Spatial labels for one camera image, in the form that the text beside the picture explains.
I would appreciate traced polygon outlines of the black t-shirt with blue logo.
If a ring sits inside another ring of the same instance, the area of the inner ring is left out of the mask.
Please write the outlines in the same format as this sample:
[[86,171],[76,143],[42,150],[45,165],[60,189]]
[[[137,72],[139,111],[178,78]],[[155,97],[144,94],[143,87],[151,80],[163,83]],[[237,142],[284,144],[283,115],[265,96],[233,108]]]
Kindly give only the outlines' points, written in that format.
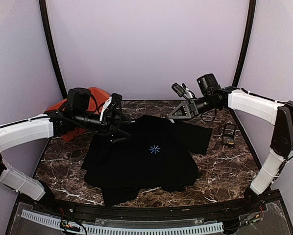
[[147,188],[184,191],[200,176],[193,154],[207,153],[211,128],[145,115],[122,129],[129,140],[94,136],[82,165],[84,181],[101,189],[105,206],[134,200]]

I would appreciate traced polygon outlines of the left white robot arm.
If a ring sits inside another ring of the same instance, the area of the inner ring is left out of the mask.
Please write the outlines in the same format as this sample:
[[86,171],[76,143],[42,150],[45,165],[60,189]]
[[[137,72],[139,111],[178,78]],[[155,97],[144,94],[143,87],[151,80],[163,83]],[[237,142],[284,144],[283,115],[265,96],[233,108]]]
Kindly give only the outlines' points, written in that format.
[[51,189],[14,168],[2,152],[27,142],[62,137],[65,141],[90,132],[114,143],[130,134],[122,125],[133,120],[122,113],[122,96],[107,94],[98,88],[73,88],[67,98],[37,116],[0,125],[0,183],[36,202],[48,213],[55,213],[59,203]]

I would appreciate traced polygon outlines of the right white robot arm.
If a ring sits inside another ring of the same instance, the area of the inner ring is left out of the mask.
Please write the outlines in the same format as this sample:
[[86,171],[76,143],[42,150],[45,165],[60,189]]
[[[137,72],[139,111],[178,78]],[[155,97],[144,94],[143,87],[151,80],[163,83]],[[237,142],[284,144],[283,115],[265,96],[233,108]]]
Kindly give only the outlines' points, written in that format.
[[169,119],[190,120],[211,110],[227,108],[273,126],[268,156],[240,201],[240,209],[251,212],[263,202],[268,188],[293,158],[293,101],[274,100],[234,86],[222,88],[212,73],[196,81],[202,93],[199,98],[185,84],[172,84],[172,90],[183,101],[169,113]]

